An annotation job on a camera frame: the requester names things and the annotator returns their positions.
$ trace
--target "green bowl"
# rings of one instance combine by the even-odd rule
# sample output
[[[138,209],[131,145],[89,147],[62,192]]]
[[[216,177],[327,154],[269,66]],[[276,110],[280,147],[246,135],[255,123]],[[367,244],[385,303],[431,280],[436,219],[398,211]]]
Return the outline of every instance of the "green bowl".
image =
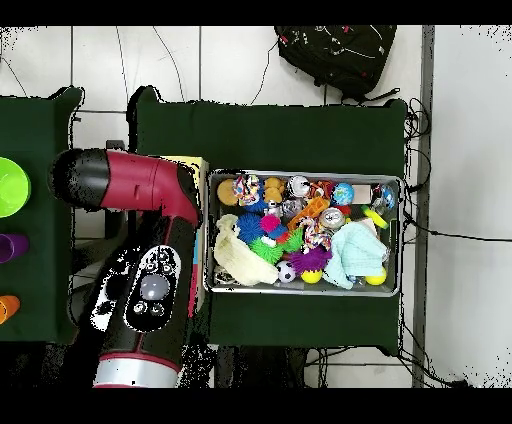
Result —
[[[0,157],[0,218],[11,216],[27,203],[30,180],[12,160]]]

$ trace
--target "soccer ball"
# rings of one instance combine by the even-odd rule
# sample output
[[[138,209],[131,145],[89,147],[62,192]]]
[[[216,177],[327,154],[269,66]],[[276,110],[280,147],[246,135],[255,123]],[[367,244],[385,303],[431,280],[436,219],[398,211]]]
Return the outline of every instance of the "soccer ball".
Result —
[[[276,265],[279,271],[279,281],[282,283],[290,283],[295,280],[295,270],[292,268],[292,264],[289,261],[281,261]]]

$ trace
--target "cup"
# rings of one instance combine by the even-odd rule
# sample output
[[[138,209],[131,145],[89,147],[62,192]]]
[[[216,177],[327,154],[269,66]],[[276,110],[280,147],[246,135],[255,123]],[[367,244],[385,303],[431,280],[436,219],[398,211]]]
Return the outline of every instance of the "cup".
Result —
[[[0,264],[23,255],[28,246],[28,238],[23,234],[0,234]]]
[[[12,317],[20,308],[16,296],[0,296],[0,325]]]

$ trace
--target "black backpack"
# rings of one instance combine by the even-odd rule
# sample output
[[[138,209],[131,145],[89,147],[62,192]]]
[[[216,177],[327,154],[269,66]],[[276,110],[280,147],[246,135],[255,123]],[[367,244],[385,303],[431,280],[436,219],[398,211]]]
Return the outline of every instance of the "black backpack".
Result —
[[[315,78],[315,85],[339,88],[342,101],[363,103],[379,82],[395,38],[396,25],[276,26],[279,55]]]

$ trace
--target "dark green tablecloth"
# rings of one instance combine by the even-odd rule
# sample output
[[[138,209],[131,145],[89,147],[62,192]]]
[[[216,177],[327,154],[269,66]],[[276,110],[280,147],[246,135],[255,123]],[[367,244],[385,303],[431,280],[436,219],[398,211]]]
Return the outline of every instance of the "dark green tablecloth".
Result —
[[[0,233],[30,239],[25,255],[0,264],[0,295],[13,294],[20,310],[0,325],[0,340],[68,342],[67,286],[71,264],[71,212],[48,191],[46,174],[68,147],[70,116],[82,90],[61,89],[49,99],[0,97],[0,156],[28,174],[32,193],[15,215],[0,218]]]
[[[152,88],[133,101],[131,140],[137,133],[141,154],[202,156],[210,169],[403,175],[402,101],[365,108],[168,104]],[[200,317],[215,344],[381,346],[396,354],[398,310],[398,295],[218,293]]]

